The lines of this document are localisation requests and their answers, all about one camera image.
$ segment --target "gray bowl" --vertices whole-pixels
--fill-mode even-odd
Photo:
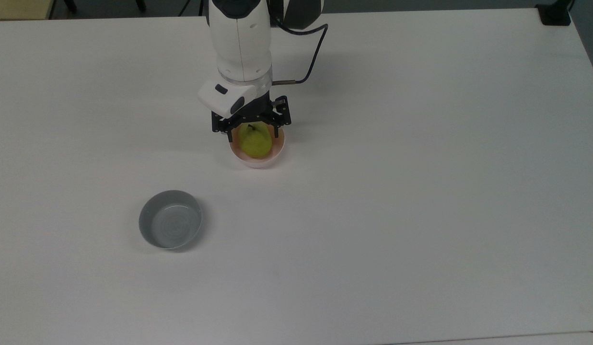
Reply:
[[[167,190],[151,198],[139,216],[141,235],[158,248],[175,249],[196,237],[202,223],[198,201],[180,190]]]

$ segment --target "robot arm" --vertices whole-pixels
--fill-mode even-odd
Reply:
[[[198,98],[211,109],[213,131],[229,135],[245,122],[263,121],[277,129],[290,124],[285,96],[270,101],[270,24],[305,28],[321,13],[323,0],[209,0],[208,18],[217,72]]]

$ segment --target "green pear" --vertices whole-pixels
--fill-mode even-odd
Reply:
[[[264,122],[243,124],[239,128],[239,146],[241,150],[254,159],[268,155],[273,146],[268,127]]]

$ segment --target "black table leg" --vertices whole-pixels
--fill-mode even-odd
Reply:
[[[145,0],[136,0],[136,1],[137,1],[137,6],[139,7],[139,11],[145,12],[145,10],[147,9],[147,6],[145,6]]]
[[[64,4],[66,4],[66,7],[68,7],[68,11],[77,13],[77,6],[73,0],[64,0]]]

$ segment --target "bowl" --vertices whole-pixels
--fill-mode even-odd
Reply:
[[[202,223],[198,201],[180,190],[167,190],[149,199],[139,216],[139,230],[155,247],[176,249],[196,237]]]
[[[241,150],[241,146],[239,146],[239,129],[244,125],[247,124],[241,124],[237,128],[233,129],[233,142],[230,143],[230,149],[233,151],[237,159],[239,159],[241,163],[245,164],[246,166],[249,166],[250,168],[268,168],[268,166],[271,166],[275,160],[277,160],[277,157],[283,150],[283,145],[286,142],[283,129],[279,128],[279,137],[275,138],[273,135],[273,126],[267,125],[270,136],[272,137],[270,153],[261,159],[255,159],[246,155],[246,153]]]

